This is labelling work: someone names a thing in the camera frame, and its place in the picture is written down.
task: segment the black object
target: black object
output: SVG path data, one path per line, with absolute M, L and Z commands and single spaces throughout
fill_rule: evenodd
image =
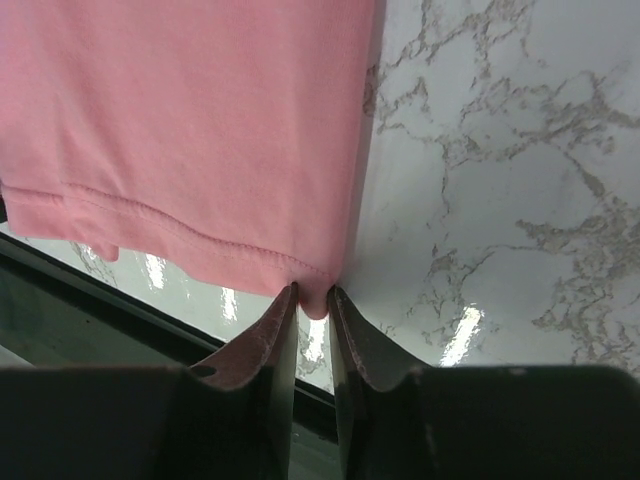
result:
M 285 288 L 190 372 L 2 371 L 2 478 L 286 478 L 297 302 Z
M 292 398 L 294 420 L 339 437 L 349 479 L 640 478 L 638 385 L 614 369 L 432 368 L 334 288 L 334 410 L 325 392 L 294 389 L 295 285 L 223 347 L 4 235 L 0 267 L 195 363 L 1 371 L 3 479 L 286 478 Z
M 431 368 L 329 293 L 343 472 L 640 478 L 640 390 L 607 367 Z
M 7 206 L 4 204 L 4 200 L 0 197 L 0 223 L 7 221 Z

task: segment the pink shirt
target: pink shirt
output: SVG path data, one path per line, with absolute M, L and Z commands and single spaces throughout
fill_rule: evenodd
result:
M 342 267 L 373 0 L 3 0 L 11 229 L 319 318 Z

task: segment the white marble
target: white marble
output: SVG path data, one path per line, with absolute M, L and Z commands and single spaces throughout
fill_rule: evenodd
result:
M 385 16 L 348 293 L 432 364 L 640 377 L 640 2 L 388 0 Z M 29 241 L 224 340 L 269 303 L 149 255 Z M 297 373 L 331 390 L 326 327 L 301 317 Z

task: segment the stitching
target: stitching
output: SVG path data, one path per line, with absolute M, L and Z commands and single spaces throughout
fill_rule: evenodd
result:
M 264 253 L 264 254 L 267 254 L 267 255 L 283 258 L 285 260 L 288 260 L 290 262 L 295 263 L 296 265 L 299 265 L 299 266 L 304 267 L 304 268 L 306 268 L 308 270 L 311 270 L 312 272 L 315 272 L 315 273 L 317 273 L 319 275 L 322 275 L 323 277 L 331 278 L 331 275 L 329 275 L 328 273 L 326 273 L 326 272 L 324 272 L 324 271 L 322 271 L 322 270 L 320 270 L 320 269 L 318 269 L 318 268 L 316 268 L 316 267 L 314 267 L 312 265 L 304 263 L 304 262 L 302 262 L 302 261 L 298 260 L 297 258 L 292 257 L 290 255 L 285 255 L 283 253 L 275 252 L 275 251 L 268 250 L 268 249 L 265 249 L 265 248 L 255 247 L 253 245 L 246 245 L 246 244 L 242 244 L 242 243 L 229 242 L 229 241 L 226 241 L 226 240 L 220 240 L 218 238 L 209 237 L 208 235 L 200 233 L 197 230 L 189 227 L 188 225 L 185 225 L 184 223 L 176 220 L 172 216 L 170 216 L 170 215 L 168 215 L 168 214 L 166 214 L 164 212 L 161 212 L 160 210 L 156 210 L 156 209 L 154 209 L 152 207 L 149 207 L 148 205 L 145 205 L 144 203 L 136 202 L 136 201 L 133 201 L 133 200 L 128 200 L 126 198 L 118 197 L 118 196 L 115 196 L 115 195 L 110 195 L 108 193 L 100 192 L 98 190 L 94 190 L 92 188 L 85 187 L 84 185 L 78 185 L 78 184 L 73 184 L 73 183 L 65 183 L 65 185 L 69 185 L 71 187 L 76 187 L 76 188 L 79 188 L 81 190 L 85 190 L 85 191 L 90 192 L 90 193 L 102 195 L 102 196 L 107 197 L 107 198 L 112 198 L 112 199 L 115 199 L 115 200 L 122 201 L 124 203 L 135 205 L 135 206 L 141 208 L 142 210 L 149 210 L 149 211 L 157 214 L 160 218 L 164 218 L 164 219 L 168 220 L 171 223 L 175 223 L 176 225 L 178 225 L 181 228 L 185 229 L 189 233 L 191 233 L 191 234 L 193 234 L 193 235 L 195 235 L 197 237 L 200 237 L 200 238 L 202 238 L 204 240 L 210 241 L 212 243 L 218 243 L 218 244 L 221 244 L 221 245 L 231 246 L 231 247 L 234 247 L 234 248 L 242 248 L 242 249 L 246 249 L 246 250 L 254 250 L 254 251 L 261 252 L 261 253 Z M 3 188 L 7 188 L 9 190 L 14 190 L 16 192 L 24 192 L 24 193 L 29 193 L 29 194 L 35 194 L 35 195 L 38 195 L 38 196 L 41 196 L 41 197 L 45 197 L 45 198 L 50 198 L 50 199 L 52 199 L 54 201 L 63 200 L 64 199 L 64 197 L 61 196 L 61 195 L 38 192 L 38 191 L 35 191 L 35 190 L 28 190 L 28 189 L 23 189 L 23 188 L 14 188 L 14 187 L 9 187 L 8 185 L 4 185 L 4 184 L 2 185 L 2 187 Z M 135 215 L 135 214 L 132 214 L 132 213 L 129 213 L 129 212 L 123 212 L 123 211 L 120 211 L 120 210 L 104 207 L 102 205 L 99 205 L 97 203 L 91 202 L 91 201 L 83 199 L 83 198 L 77 198 L 77 197 L 71 197 L 71 196 L 66 196 L 66 198 L 69 198 L 69 199 L 72 199 L 72 200 L 78 200 L 78 201 L 81 201 L 81 202 L 86 202 L 86 203 L 88 203 L 90 205 L 93 205 L 95 207 L 101 208 L 101 209 L 109 211 L 109 212 L 114 212 L 114 213 L 117 213 L 117 214 L 120 214 L 120 215 L 126 215 L 126 216 L 131 217 L 131 218 L 142 219 L 142 220 L 144 220 L 146 222 L 149 222 L 149 223 L 151 223 L 151 224 L 153 224 L 153 225 L 155 225 L 157 227 L 162 228 L 163 230 L 165 230 L 165 231 L 171 233 L 172 235 L 174 235 L 176 238 L 182 240 L 183 242 L 187 243 L 188 245 L 190 245 L 190 246 L 192 246 L 194 248 L 197 248 L 198 250 L 206 251 L 207 253 L 213 253 L 214 255 L 219 256 L 219 257 L 223 257 L 223 258 L 234 258 L 234 259 L 242 260 L 242 261 L 245 261 L 245 262 L 250 262 L 250 263 L 255 263 L 255 264 L 262 264 L 260 262 L 255 262 L 255 261 L 251 261 L 251 260 L 244 259 L 244 258 L 234 257 L 232 255 L 224 255 L 224 254 L 219 253 L 219 252 L 210 252 L 209 250 L 206 250 L 205 248 L 203 248 L 203 247 L 201 247 L 199 245 L 196 245 L 196 244 L 192 243 L 190 240 L 182 237 L 178 232 L 168 228 L 167 226 L 165 226 L 165 225 L 163 225 L 161 223 L 155 222 L 152 219 L 149 219 L 149 218 L 146 218 L 146 217 L 143 217 L 143 216 L 140 216 L 140 215 Z M 23 205 L 30 205 L 29 202 L 20 202 L 20 201 L 15 201 L 13 199 L 7 199 L 7 200 L 12 201 L 14 203 L 21 203 Z M 268 266 L 270 266 L 272 268 L 277 268 L 279 270 L 283 270 L 283 271 L 288 271 L 288 272 L 294 273 L 290 268 L 284 268 L 284 267 L 280 267 L 280 266 L 276 266 L 276 265 L 268 265 Z

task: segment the marble surface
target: marble surface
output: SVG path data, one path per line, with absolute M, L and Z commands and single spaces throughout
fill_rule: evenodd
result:
M 343 286 L 441 366 L 599 363 L 640 377 L 640 2 L 388 0 Z M 162 259 L 28 239 L 229 340 L 269 299 Z M 300 378 L 331 390 L 327 322 Z

